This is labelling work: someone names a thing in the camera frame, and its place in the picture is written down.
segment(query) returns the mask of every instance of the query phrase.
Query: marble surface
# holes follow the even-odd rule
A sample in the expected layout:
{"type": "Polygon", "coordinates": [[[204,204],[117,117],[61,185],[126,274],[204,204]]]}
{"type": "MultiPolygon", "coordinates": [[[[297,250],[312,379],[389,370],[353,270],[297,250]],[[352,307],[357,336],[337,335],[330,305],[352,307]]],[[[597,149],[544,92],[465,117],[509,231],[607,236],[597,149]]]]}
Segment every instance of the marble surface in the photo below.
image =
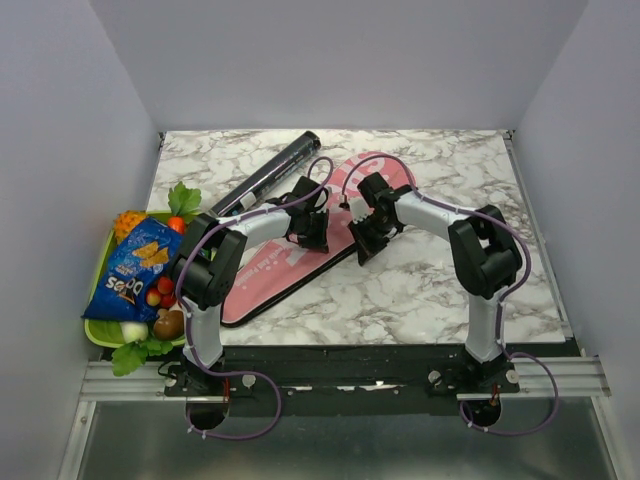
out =
{"type": "MultiPolygon", "coordinates": [[[[379,150],[403,159],[421,191],[478,208],[497,205],[522,233],[533,256],[528,283],[508,299],[508,342],[561,342],[554,303],[532,228],[500,133],[495,131],[314,130],[322,155],[337,165],[379,150]]],[[[295,139],[302,130],[169,132],[149,200],[166,209],[168,189],[182,180],[202,190],[208,209],[295,139]]],[[[318,168],[322,179],[327,169],[318,168]]],[[[288,191],[292,175],[274,190],[288,191]]],[[[224,344],[317,345],[460,343],[467,334],[467,295],[453,270],[448,244],[409,228],[365,267],[355,255],[235,329],[224,344]]]]}

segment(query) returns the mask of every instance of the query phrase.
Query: doritos bag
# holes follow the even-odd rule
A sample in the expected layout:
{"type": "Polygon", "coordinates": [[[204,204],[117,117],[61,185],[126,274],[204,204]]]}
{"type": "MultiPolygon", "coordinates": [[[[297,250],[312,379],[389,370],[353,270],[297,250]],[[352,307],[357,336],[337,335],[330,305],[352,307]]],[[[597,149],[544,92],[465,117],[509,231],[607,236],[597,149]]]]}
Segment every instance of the doritos bag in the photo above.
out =
{"type": "Polygon", "coordinates": [[[182,235],[145,218],[116,247],[82,315],[96,320],[150,322],[158,316],[146,302],[147,291],[176,253],[182,235]]]}

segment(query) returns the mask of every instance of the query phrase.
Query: plastic tray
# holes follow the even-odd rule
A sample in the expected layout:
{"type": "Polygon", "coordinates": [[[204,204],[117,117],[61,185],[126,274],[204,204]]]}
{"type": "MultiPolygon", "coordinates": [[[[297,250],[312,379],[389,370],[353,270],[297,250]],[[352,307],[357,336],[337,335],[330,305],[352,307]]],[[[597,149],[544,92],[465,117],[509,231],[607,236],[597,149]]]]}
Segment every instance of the plastic tray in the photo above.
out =
{"type": "MultiPolygon", "coordinates": [[[[171,217],[171,212],[147,212],[150,217],[153,217],[160,222],[166,224],[171,217]]],[[[187,215],[184,217],[188,223],[194,215],[187,215]]],[[[100,254],[100,260],[96,268],[96,273],[93,277],[93,283],[91,284],[91,294],[89,295],[89,301],[93,298],[93,294],[98,286],[98,281],[107,268],[107,260],[109,255],[116,248],[116,239],[113,233],[113,229],[109,232],[107,242],[105,243],[102,253],[100,254]]],[[[115,320],[84,320],[84,332],[87,338],[96,345],[107,348],[118,348],[124,345],[124,338],[122,337],[122,331],[120,330],[120,322],[115,320]]],[[[184,345],[184,336],[176,338],[171,342],[174,346],[184,345]]]]}

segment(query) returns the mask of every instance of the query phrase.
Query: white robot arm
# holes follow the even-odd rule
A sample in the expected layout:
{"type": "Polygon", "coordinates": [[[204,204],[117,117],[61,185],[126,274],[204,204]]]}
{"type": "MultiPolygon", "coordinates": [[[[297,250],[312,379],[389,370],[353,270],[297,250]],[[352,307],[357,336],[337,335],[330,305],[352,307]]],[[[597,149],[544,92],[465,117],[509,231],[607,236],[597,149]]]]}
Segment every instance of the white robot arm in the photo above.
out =
{"type": "MultiPolygon", "coordinates": [[[[315,187],[315,182],[302,177],[287,200],[301,198],[315,187]]],[[[502,332],[496,332],[498,298],[515,281],[515,274],[522,266],[513,239],[488,222],[420,200],[408,186],[394,190],[377,173],[362,180],[358,190],[363,198],[355,198],[349,204],[353,217],[349,229],[355,239],[359,263],[363,265],[380,252],[391,236],[407,225],[449,241],[456,275],[469,292],[469,334],[465,349],[480,364],[496,359],[501,354],[496,338],[502,338],[502,332]],[[489,245],[483,247],[480,240],[488,240],[489,245]]],[[[273,205],[261,206],[256,210],[264,210],[264,214],[256,213],[212,237],[208,248],[216,250],[213,260],[202,255],[196,257],[183,284],[187,293],[185,301],[193,315],[191,338],[184,349],[190,361],[194,362],[189,341],[197,345],[198,357],[206,367],[221,357],[222,304],[246,249],[296,233],[303,247],[327,251],[328,213],[314,210],[317,199],[313,197],[296,208],[276,211],[272,211],[273,205]]],[[[504,222],[496,207],[487,206],[479,211],[504,222]]],[[[195,244],[215,225],[217,220],[207,214],[198,216],[190,225],[178,254],[169,264],[168,272],[173,279],[180,275],[195,244]]]]}
{"type": "MultiPolygon", "coordinates": [[[[467,353],[478,363],[497,358],[502,349],[503,323],[498,320],[498,301],[515,281],[522,258],[510,235],[475,217],[461,215],[421,200],[409,186],[392,189],[378,173],[358,185],[362,197],[349,202],[349,224],[363,265],[389,242],[390,235],[412,225],[451,243],[456,275],[469,292],[467,353]],[[487,240],[483,247],[480,240],[487,240]]],[[[493,206],[479,210],[501,222],[493,206]]]]}

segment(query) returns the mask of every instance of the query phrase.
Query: gray wall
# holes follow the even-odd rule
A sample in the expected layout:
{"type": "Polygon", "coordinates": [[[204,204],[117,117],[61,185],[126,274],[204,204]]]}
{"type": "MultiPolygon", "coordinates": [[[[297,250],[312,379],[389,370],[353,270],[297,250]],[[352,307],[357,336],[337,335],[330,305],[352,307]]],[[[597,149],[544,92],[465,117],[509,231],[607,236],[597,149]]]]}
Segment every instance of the gray wall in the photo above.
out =
{"type": "Polygon", "coordinates": [[[80,314],[158,137],[85,0],[0,14],[0,477],[57,476],[87,361],[80,314]]]}
{"type": "MultiPolygon", "coordinates": [[[[640,451],[640,2],[591,0],[515,147],[576,335],[640,451]]],[[[640,474],[640,461],[635,456],[640,474]]]]}
{"type": "Polygon", "coordinates": [[[586,0],[91,0],[164,129],[515,127],[586,0]]]}

